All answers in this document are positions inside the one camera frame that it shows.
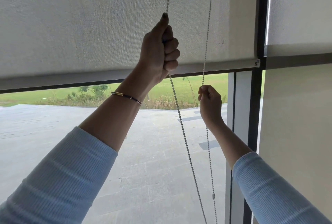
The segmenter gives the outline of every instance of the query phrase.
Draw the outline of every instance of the ribbed sleeve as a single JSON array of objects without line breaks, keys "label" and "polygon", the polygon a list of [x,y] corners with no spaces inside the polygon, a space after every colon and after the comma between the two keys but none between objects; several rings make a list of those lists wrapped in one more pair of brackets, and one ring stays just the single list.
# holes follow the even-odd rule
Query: ribbed sleeve
[{"label": "ribbed sleeve", "polygon": [[331,224],[255,152],[235,163],[233,177],[259,224]]},{"label": "ribbed sleeve", "polygon": [[75,127],[0,209],[0,223],[81,223],[117,152]]}]

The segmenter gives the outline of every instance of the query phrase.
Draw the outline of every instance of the person's left hand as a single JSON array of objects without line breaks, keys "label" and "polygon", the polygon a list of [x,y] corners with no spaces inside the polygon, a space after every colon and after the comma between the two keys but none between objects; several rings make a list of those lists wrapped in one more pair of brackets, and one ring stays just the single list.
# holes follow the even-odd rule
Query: person's left hand
[{"label": "person's left hand", "polygon": [[163,13],[160,21],[143,39],[138,66],[152,75],[155,84],[161,82],[179,65],[179,41],[173,37],[168,25],[168,15]]}]

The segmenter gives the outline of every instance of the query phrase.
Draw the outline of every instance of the person's right hand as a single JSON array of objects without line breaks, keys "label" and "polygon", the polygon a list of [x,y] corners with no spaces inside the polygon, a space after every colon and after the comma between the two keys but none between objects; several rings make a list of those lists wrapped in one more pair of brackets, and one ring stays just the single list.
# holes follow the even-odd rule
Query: person's right hand
[{"label": "person's right hand", "polygon": [[198,89],[201,117],[210,129],[224,123],[222,120],[222,97],[211,86],[203,85]]}]

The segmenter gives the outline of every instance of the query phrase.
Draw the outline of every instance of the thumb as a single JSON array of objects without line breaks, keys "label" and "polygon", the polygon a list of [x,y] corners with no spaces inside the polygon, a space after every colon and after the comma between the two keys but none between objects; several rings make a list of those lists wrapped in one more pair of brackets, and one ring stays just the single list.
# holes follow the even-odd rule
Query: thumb
[{"label": "thumb", "polygon": [[168,27],[168,14],[164,12],[160,21],[152,29],[152,33],[154,34],[154,36],[161,39],[167,27]]}]

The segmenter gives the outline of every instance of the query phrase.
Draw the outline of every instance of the grass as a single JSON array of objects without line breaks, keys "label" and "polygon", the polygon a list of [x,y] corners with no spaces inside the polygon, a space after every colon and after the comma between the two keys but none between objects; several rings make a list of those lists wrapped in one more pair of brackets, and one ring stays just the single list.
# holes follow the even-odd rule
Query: grass
[{"label": "grass", "polygon": [[[183,107],[196,107],[197,91],[202,84],[202,76],[191,76],[186,78],[173,78],[173,83],[179,104]],[[108,97],[120,83],[109,84],[105,92]],[[212,85],[223,97],[223,103],[227,102],[228,74],[214,74],[205,76],[205,84]],[[54,105],[76,105],[76,106],[98,106],[102,101],[94,104],[71,104],[65,101],[72,92],[78,93],[77,88],[59,88],[49,90],[38,90],[29,92],[17,92],[0,94],[0,106],[14,106],[17,104],[54,104]],[[173,91],[169,79],[164,79],[149,92],[146,104],[148,108],[170,108],[173,109]]]}]

